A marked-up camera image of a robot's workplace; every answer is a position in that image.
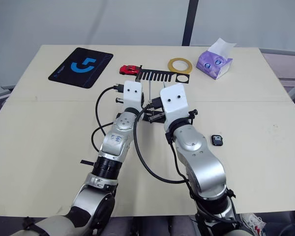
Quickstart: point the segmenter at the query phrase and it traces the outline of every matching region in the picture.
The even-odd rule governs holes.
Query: purple tissue box
[[[232,58],[224,59],[220,55],[205,51],[199,56],[197,68],[217,80],[228,71],[232,61]]]

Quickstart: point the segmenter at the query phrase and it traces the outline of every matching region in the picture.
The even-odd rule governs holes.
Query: white wall
[[[295,51],[295,0],[199,0],[190,45]]]
[[[0,86],[42,44],[181,45],[188,0],[0,0]]]

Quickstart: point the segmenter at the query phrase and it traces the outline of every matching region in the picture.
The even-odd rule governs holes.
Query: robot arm
[[[126,81],[123,89],[124,112],[106,134],[93,170],[87,175],[67,215],[56,215],[36,224],[28,222],[25,230],[13,236],[86,236],[101,230],[114,209],[118,174],[133,140],[133,124],[142,110],[142,85]]]
[[[166,116],[166,137],[169,144],[175,143],[178,158],[186,167],[191,197],[198,210],[196,218],[199,229],[200,220],[205,221],[211,231],[213,226],[221,222],[228,225],[237,223],[230,198],[234,194],[226,187],[224,168],[208,149],[205,136],[189,122],[190,112],[183,85],[162,89],[160,98]]]
[[[134,124],[143,112],[141,84],[126,81],[123,92],[124,112],[106,134],[93,170],[87,175],[70,212],[36,224],[29,222],[24,226],[25,230],[14,236],[86,236],[91,235],[93,229],[105,227],[115,205],[118,174],[134,139]],[[200,221],[205,221],[211,229],[220,221],[235,223],[223,166],[207,148],[205,137],[189,123],[183,86],[177,84],[162,89],[160,100],[159,107],[163,107],[166,116],[167,140],[175,143],[178,158],[186,167],[187,184],[190,183],[191,197],[197,206],[196,219],[200,231],[206,228]]]

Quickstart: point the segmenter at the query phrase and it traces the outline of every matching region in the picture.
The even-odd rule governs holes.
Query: tissue box
[[[207,51],[199,56],[197,68],[217,80],[230,68],[233,59],[228,54],[235,43],[219,38]]]
[[[232,58],[225,60],[220,55],[205,51],[199,56],[197,68],[217,80],[228,71],[232,61]]]

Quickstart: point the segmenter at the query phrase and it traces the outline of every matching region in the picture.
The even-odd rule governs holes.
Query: black pole
[[[186,17],[185,30],[183,32],[182,46],[190,46],[190,40],[195,23],[199,0],[189,0],[188,12]]]

